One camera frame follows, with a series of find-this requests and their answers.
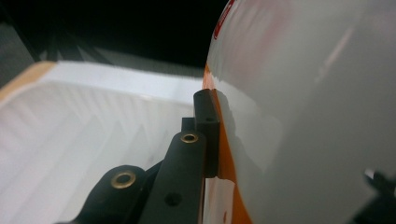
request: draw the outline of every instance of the black metal bracket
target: black metal bracket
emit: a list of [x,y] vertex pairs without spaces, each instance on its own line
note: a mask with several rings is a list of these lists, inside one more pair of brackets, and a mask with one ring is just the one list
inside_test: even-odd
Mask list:
[[219,169],[219,114],[213,92],[194,94],[194,118],[183,118],[163,161],[147,171],[123,165],[96,184],[70,224],[201,223],[205,178]]

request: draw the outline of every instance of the gray floor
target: gray floor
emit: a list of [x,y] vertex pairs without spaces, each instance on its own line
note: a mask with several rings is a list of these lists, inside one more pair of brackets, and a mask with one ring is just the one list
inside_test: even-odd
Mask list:
[[[165,74],[179,75],[183,77],[202,77],[204,68],[190,67],[183,64],[167,63],[142,58],[134,55],[122,54],[106,49],[96,49],[116,66],[129,67],[147,71],[161,72]],[[84,60],[94,62],[89,54],[81,52]],[[34,60],[27,48],[23,45],[14,28],[5,22],[0,23],[0,87],[7,84],[17,76]]]

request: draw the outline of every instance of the red logo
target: red logo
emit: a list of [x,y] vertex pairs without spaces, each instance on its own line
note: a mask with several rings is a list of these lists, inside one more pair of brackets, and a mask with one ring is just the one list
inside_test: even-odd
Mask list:
[[218,24],[216,25],[216,28],[215,28],[215,33],[214,33],[214,38],[215,38],[215,39],[218,38],[218,35],[219,35],[219,32],[220,32],[221,26],[222,26],[222,24],[224,23],[225,18],[226,18],[227,15],[228,15],[228,12],[230,11],[231,7],[233,6],[233,1],[234,1],[234,0],[230,0],[230,2],[228,3],[227,7],[224,9],[223,13],[222,13],[221,16],[220,16],[220,19],[219,19],[219,21],[218,21]]

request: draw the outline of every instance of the ribbed white surface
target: ribbed white surface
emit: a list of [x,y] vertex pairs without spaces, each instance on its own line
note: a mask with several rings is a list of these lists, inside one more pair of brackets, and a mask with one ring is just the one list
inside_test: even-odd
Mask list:
[[73,219],[106,171],[162,160],[191,116],[192,105],[75,84],[20,91],[0,105],[0,223]]

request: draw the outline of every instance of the orange stripe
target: orange stripe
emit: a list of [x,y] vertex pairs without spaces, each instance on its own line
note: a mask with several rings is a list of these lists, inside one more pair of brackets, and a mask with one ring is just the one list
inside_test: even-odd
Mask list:
[[206,65],[203,89],[210,89],[213,91],[216,108],[220,116],[220,136],[219,136],[219,178],[228,179],[235,183],[235,189],[233,191],[233,223],[249,224],[252,223],[248,211],[244,206],[241,194],[236,181],[235,166],[233,165],[233,155],[231,154],[230,145],[228,144],[227,134],[225,132],[224,120],[221,115],[221,108],[219,104],[219,98],[215,90],[212,74],[209,67]]

